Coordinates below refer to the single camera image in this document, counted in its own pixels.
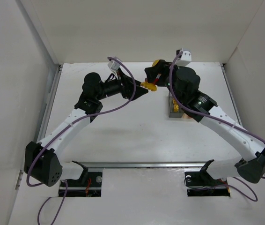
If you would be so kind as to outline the yellow rounded lego brick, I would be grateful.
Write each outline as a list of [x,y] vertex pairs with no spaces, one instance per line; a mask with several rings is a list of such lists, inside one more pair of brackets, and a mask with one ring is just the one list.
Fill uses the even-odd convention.
[[159,63],[160,60],[155,60],[152,64],[152,67],[156,66]]

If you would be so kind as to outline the yellow curved lego brick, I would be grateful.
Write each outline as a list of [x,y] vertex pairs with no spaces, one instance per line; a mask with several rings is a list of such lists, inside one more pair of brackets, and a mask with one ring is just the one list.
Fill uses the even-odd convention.
[[150,91],[157,91],[157,86],[153,83],[148,83],[147,81],[141,82],[140,86]]

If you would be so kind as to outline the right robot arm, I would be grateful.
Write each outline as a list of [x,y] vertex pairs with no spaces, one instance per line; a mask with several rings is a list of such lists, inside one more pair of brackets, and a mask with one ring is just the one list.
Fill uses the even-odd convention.
[[215,100],[199,90],[200,77],[192,68],[171,66],[170,62],[157,60],[145,68],[145,73],[148,84],[173,90],[173,96],[189,117],[217,133],[239,153],[236,158],[207,161],[197,173],[201,180],[210,185],[213,180],[225,177],[242,177],[250,183],[262,179],[265,143],[234,123]]

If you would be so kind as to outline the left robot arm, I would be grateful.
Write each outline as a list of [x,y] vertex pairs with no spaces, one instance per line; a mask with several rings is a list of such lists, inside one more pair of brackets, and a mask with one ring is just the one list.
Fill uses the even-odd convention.
[[75,160],[62,162],[61,155],[71,140],[102,114],[101,100],[121,94],[129,102],[148,93],[139,81],[125,75],[121,69],[110,74],[103,82],[98,73],[88,73],[84,78],[82,93],[67,118],[39,142],[30,142],[25,148],[24,171],[38,185],[52,187],[58,181],[83,182],[88,169]]

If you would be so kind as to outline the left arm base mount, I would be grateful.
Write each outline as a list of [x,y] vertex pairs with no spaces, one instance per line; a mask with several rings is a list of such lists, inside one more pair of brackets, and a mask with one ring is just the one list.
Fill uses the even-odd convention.
[[103,182],[102,168],[89,168],[88,172],[78,180],[67,180],[68,189],[65,183],[59,185],[58,195],[63,197],[101,197]]

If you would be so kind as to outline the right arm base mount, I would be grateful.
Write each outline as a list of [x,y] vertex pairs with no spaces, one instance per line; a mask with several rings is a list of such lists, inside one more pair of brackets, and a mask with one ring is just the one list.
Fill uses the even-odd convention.
[[226,178],[215,180],[209,174],[200,171],[186,171],[184,175],[188,197],[230,197]]

